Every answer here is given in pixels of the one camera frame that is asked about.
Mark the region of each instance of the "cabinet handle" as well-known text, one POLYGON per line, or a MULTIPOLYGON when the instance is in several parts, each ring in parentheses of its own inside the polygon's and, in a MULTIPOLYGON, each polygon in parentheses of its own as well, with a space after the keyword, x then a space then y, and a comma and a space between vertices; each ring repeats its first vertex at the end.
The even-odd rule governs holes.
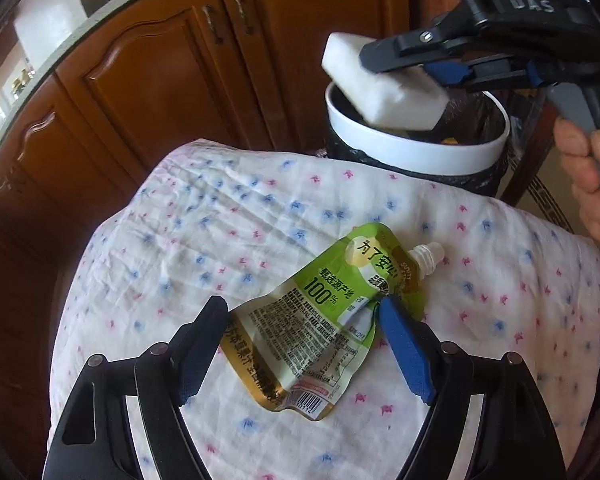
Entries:
POLYGON ((218 30, 216 29, 216 24, 213 18, 214 8, 210 5, 205 5, 202 7, 202 12, 205 13, 206 26, 209 27, 211 34, 214 36, 216 45, 222 44, 224 40, 218 35, 218 30))
POLYGON ((18 186, 19 182, 11 182, 8 176, 4 176, 0 181, 0 191, 6 189, 7 191, 14 191, 18 194, 22 194, 22 188, 18 186))
POLYGON ((247 36, 253 34, 253 27, 249 24, 249 19, 247 17, 247 13, 244 10, 244 0, 235 0, 235 3, 238 4, 238 14, 240 14, 240 19, 242 20, 242 24, 244 25, 244 33, 247 36))

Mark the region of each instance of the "white plastic spout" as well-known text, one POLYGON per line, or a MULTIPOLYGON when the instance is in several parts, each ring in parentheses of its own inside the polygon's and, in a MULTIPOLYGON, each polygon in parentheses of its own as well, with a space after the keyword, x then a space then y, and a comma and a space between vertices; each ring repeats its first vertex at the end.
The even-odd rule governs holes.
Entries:
POLYGON ((439 264, 445 257, 445 250, 437 242, 432 242, 426 245, 415 246, 411 251, 408 251, 409 256, 414 259, 420 269, 418 278, 424 279, 436 270, 439 264))

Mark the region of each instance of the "trash can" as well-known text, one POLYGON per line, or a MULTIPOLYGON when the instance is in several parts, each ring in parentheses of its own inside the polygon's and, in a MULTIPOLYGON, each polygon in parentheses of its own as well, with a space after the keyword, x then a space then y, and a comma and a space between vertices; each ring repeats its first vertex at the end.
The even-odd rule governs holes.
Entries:
POLYGON ((507 171, 510 123, 506 110, 490 92, 451 90, 445 113, 430 132, 389 133, 371 128, 333 82, 325 99, 331 125, 326 143, 329 158, 496 195, 507 171))

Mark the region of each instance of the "black trash bag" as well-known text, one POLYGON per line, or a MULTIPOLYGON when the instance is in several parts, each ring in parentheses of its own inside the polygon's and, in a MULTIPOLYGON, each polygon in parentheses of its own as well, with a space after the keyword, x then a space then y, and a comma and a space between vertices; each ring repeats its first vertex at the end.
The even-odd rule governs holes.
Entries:
MULTIPOLYGON (((483 144, 497 139, 501 136, 505 127, 505 120, 500 109, 495 103, 481 93, 469 94, 461 90, 449 90, 449 103, 438 124, 429 132, 400 132, 399 136, 423 142, 442 142, 442 140, 453 138, 459 144, 483 144)), ((339 88, 334 87, 331 95, 334 106, 348 118, 365 124, 360 114, 351 105, 339 88)), ((415 178, 423 178, 448 186, 455 186, 483 196, 496 196, 498 186, 509 163, 507 161, 507 147, 505 145, 500 158, 496 163, 480 171, 468 175, 432 175, 415 173, 414 171, 402 170, 380 162, 376 158, 368 156, 364 151, 357 150, 346 144, 330 128, 326 139, 327 157, 337 160, 348 160, 349 162, 361 162, 368 166, 375 166, 385 170, 401 173, 415 178)))

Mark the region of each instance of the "cabinet door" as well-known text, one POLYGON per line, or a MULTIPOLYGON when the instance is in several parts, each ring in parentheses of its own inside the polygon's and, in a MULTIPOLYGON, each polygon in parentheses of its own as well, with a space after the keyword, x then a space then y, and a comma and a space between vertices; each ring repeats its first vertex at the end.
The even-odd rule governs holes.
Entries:
POLYGON ((272 147, 221 0, 138 0, 57 73, 136 182, 195 139, 272 147))
POLYGON ((49 429, 52 268, 0 238, 0 444, 26 478, 40 478, 49 429))
POLYGON ((0 146, 0 228, 57 254, 80 248, 136 190, 55 78, 27 102, 0 146))
POLYGON ((382 38, 408 29, 408 0, 224 0, 277 149, 324 146, 320 67, 331 32, 382 38))

